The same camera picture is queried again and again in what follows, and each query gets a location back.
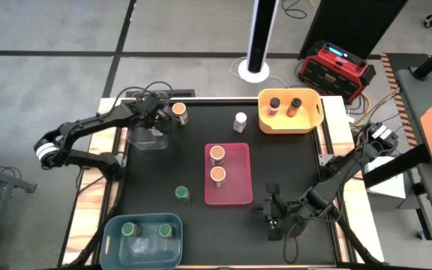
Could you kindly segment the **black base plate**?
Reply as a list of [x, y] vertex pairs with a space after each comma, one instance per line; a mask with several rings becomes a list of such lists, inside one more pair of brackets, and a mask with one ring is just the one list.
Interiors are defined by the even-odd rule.
[[[194, 98], [196, 96], [194, 89], [173, 89], [171, 90], [151, 90], [155, 94], [162, 95], [169, 98]], [[124, 94], [125, 98], [135, 98], [137, 95], [142, 94], [142, 90], [128, 91]]]

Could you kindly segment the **black frame strut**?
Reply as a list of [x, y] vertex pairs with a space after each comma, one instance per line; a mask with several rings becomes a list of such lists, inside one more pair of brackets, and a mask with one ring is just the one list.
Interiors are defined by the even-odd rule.
[[80, 252], [79, 256], [69, 264], [69, 266], [84, 266], [89, 259], [92, 252], [97, 247], [98, 243], [102, 240], [104, 234], [104, 227], [106, 226], [108, 220], [105, 220], [98, 228], [96, 233], [91, 237], [88, 244]]
[[[350, 225], [342, 217], [337, 221], [339, 227], [342, 229], [343, 234], [346, 239], [355, 249], [355, 251], [362, 258], [366, 266], [381, 266], [382, 263], [373, 257], [369, 250], [359, 241], [356, 234], [351, 230]], [[336, 266], [340, 269], [352, 269], [352, 270], [362, 270], [363, 264], [356, 262], [337, 262]]]

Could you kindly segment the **black aluminium table frame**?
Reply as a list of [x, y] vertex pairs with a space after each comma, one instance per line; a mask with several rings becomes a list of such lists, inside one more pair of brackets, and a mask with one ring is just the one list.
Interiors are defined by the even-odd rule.
[[[163, 150], [127, 149], [127, 165], [118, 213], [173, 213], [183, 223], [184, 266], [330, 265], [339, 254], [335, 227], [310, 221], [297, 238], [268, 240], [266, 219], [252, 213], [268, 197], [266, 184], [280, 186], [284, 201], [297, 200], [319, 178], [318, 154], [323, 141], [316, 131], [269, 135], [260, 130], [254, 101], [188, 100], [189, 121], [176, 127]], [[233, 129], [236, 113], [247, 115], [242, 133]], [[205, 202], [205, 145], [246, 143], [250, 151], [251, 205]], [[184, 185], [190, 202], [179, 202], [175, 189]]]

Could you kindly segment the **clear plastic bag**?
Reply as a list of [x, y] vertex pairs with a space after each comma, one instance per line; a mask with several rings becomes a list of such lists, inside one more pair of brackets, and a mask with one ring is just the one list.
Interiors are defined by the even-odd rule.
[[181, 253], [181, 243], [176, 238], [150, 235], [148, 237], [125, 236], [123, 240], [130, 255], [141, 260], [170, 260]]

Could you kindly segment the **yellow plastic bin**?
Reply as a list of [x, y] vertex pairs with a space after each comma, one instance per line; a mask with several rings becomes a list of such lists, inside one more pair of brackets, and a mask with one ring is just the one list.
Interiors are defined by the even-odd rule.
[[[272, 98], [280, 99], [277, 115], [268, 117], [267, 110]], [[286, 111], [293, 98], [302, 105], [294, 117]], [[267, 88], [258, 95], [259, 128], [265, 134], [306, 134], [320, 125], [324, 119], [323, 105], [319, 94], [311, 88]]]

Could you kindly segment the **pink plastic bin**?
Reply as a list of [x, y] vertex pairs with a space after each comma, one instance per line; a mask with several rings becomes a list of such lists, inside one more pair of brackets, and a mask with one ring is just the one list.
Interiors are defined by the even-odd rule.
[[[210, 151], [214, 146], [224, 149], [222, 167], [226, 177], [220, 187], [211, 177]], [[216, 143], [205, 145], [205, 203], [210, 206], [247, 205], [253, 200], [251, 160], [246, 143]]]

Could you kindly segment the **oregano jar green lid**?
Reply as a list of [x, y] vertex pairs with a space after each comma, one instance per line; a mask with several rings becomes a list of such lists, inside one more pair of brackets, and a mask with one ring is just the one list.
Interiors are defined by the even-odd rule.
[[175, 197], [182, 203], [189, 203], [191, 201], [190, 191], [184, 185], [180, 185], [175, 189]]
[[124, 236], [140, 237], [142, 228], [139, 224], [126, 222], [121, 227], [121, 234]]
[[158, 229], [159, 235], [165, 239], [171, 239], [174, 237], [175, 229], [169, 223], [162, 223]]

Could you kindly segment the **white box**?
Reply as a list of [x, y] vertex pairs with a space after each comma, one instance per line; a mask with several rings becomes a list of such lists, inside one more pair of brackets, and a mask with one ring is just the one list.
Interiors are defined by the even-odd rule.
[[[367, 172], [370, 172], [371, 170], [374, 170], [375, 168], [380, 167], [383, 164], [386, 164], [392, 160], [394, 160], [394, 158], [390, 156], [377, 157], [375, 160], [371, 161], [365, 166], [365, 170]], [[366, 185], [366, 189], [367, 191], [370, 191], [371, 193], [374, 194], [386, 195], [386, 196], [396, 197], [400, 199], [407, 198], [403, 173], [393, 176], [372, 187], [368, 187], [368, 185]]]

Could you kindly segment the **black room divider panel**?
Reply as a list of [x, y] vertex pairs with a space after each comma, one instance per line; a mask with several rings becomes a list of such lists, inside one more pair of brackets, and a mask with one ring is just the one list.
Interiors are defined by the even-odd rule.
[[409, 0], [321, 0], [300, 50], [318, 41], [366, 59]]

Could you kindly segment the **red portable power station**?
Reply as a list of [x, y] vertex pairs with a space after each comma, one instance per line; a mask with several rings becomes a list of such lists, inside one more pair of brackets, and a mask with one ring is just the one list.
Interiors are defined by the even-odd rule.
[[376, 75], [372, 64], [323, 40], [306, 51], [298, 78], [324, 95], [338, 95], [351, 104]]

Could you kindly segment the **clear plastic bin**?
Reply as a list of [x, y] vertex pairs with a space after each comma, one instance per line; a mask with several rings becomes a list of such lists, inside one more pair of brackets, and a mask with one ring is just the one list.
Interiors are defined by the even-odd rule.
[[[152, 94], [155, 94], [158, 98], [163, 100], [163, 104], [165, 106], [163, 111], [166, 113], [169, 112], [169, 94], [165, 91], [156, 91], [152, 92]], [[146, 96], [149, 96], [149, 94], [143, 94], [142, 91], [135, 91], [131, 95], [132, 98], [136, 98], [138, 101], [142, 101]], [[168, 146], [169, 135], [161, 133], [155, 127], [151, 127], [149, 129], [145, 129], [144, 127], [135, 127], [133, 130], [131, 130], [131, 132], [128, 131], [127, 141], [129, 144], [141, 151], [161, 150]]]

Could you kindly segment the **hazard striped floor strip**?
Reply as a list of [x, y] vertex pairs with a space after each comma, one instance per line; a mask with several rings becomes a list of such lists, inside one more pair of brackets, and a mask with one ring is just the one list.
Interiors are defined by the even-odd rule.
[[392, 92], [391, 99], [397, 109], [397, 115], [391, 120], [399, 120], [400, 124], [396, 127], [395, 132], [400, 138], [403, 149], [410, 150], [417, 146], [418, 140], [413, 128], [413, 115], [396, 79], [396, 72], [411, 65], [414, 56], [401, 53], [381, 53], [380, 59]]

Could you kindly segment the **furikake jar tan lid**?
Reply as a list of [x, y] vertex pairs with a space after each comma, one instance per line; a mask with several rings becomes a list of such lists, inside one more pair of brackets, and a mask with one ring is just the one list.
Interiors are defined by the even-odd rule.
[[225, 150], [221, 145], [214, 145], [209, 151], [210, 161], [214, 167], [221, 167], [224, 163]]
[[222, 167], [222, 166], [214, 166], [211, 170], [210, 170], [210, 180], [211, 183], [217, 187], [217, 188], [221, 188], [223, 183], [226, 180], [226, 170]]
[[172, 105], [172, 113], [180, 125], [186, 125], [188, 123], [188, 111], [184, 103], [174, 103]]

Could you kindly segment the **orange spice jar black lid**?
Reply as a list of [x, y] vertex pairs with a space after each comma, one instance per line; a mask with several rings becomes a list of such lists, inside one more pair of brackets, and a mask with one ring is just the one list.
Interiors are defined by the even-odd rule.
[[281, 105], [281, 100], [278, 97], [273, 97], [268, 104], [267, 115], [268, 117], [274, 117], [277, 115]]
[[291, 102], [290, 102], [287, 110], [286, 110], [286, 115], [288, 117], [294, 117], [297, 114], [297, 112], [298, 112], [299, 108], [301, 107], [301, 105], [302, 105], [302, 100], [301, 99], [299, 99], [297, 97], [293, 98], [291, 100]]

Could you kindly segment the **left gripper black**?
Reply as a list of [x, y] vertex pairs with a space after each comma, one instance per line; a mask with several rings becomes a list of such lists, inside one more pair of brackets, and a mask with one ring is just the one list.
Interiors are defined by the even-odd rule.
[[173, 129], [173, 117], [168, 111], [166, 100], [146, 95], [138, 97], [136, 101], [141, 112], [138, 127], [151, 128], [153, 135], [162, 135], [163, 132], [170, 132]]

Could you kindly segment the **blue plastic bin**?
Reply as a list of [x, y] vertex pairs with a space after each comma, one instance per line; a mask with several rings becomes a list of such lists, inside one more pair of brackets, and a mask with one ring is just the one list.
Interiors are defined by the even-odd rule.
[[[141, 260], [130, 255], [122, 235], [122, 225], [126, 222], [139, 224], [140, 237], [159, 236], [159, 226], [171, 224], [175, 229], [174, 239], [181, 243], [181, 253], [169, 260]], [[103, 231], [100, 265], [103, 270], [173, 270], [182, 260], [183, 226], [179, 216], [173, 213], [126, 214], [112, 218]]]

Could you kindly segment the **bagel seasoning jar white lid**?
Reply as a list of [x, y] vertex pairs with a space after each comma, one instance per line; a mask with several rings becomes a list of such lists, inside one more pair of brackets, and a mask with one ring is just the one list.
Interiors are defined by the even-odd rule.
[[247, 122], [247, 115], [244, 112], [236, 113], [235, 120], [233, 123], [233, 129], [238, 133], [242, 133], [246, 127], [246, 122]]

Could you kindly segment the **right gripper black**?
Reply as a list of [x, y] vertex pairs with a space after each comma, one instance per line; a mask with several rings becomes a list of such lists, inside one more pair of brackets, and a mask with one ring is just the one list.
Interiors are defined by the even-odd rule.
[[266, 219], [270, 224], [268, 240], [276, 242], [282, 239], [281, 228], [289, 230], [293, 225], [295, 227], [302, 225], [302, 219], [296, 216], [301, 204], [296, 201], [281, 202], [280, 186], [275, 182], [267, 183], [265, 188], [271, 200], [264, 200], [261, 205], [254, 206], [252, 213]]

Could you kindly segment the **black tower pole white base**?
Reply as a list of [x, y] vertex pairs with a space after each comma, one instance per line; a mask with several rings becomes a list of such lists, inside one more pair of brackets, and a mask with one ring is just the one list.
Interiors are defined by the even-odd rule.
[[238, 75], [248, 83], [261, 83], [270, 74], [266, 56], [280, 0], [254, 0], [247, 57]]

